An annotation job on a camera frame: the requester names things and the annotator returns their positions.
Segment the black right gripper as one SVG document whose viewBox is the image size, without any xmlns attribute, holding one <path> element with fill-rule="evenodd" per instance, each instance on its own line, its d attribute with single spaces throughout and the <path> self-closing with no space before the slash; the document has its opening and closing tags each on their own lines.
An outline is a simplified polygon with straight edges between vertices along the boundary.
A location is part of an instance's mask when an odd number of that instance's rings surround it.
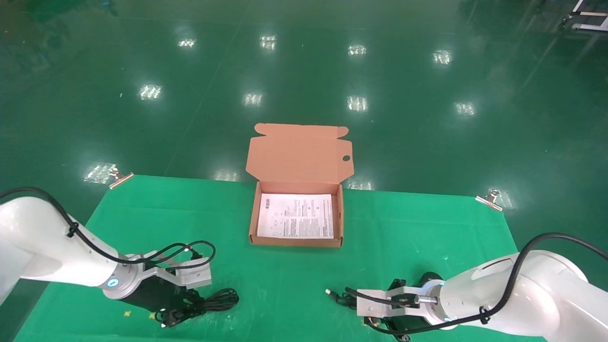
<svg viewBox="0 0 608 342">
<path fill-rule="evenodd" d="M 393 291 L 395 289 L 402 289 L 407 285 L 406 279 L 394 279 L 389 285 L 387 291 Z M 366 323 L 371 323 L 374 328 L 373 330 L 386 330 L 384 335 L 393 336 L 398 342 L 411 342 L 411 338 L 409 335 L 394 335 L 392 333 L 388 333 L 388 331 L 411 331 L 417 330 L 421 328 L 425 328 L 430 326 L 428 322 L 419 316 L 395 316 L 395 317 L 386 317 L 386 318 L 375 318 L 375 317 L 366 317 Z"/>
</svg>

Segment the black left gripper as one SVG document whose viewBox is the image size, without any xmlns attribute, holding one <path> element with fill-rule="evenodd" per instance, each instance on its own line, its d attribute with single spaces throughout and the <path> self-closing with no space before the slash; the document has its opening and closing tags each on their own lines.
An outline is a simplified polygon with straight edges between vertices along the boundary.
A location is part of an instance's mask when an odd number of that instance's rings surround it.
<svg viewBox="0 0 608 342">
<path fill-rule="evenodd" d="M 185 320 L 185 310 L 205 310 L 206 299 L 197 290 L 187 290 L 156 276 L 141 281 L 119 301 L 154 313 L 161 328 L 174 327 Z"/>
</svg>

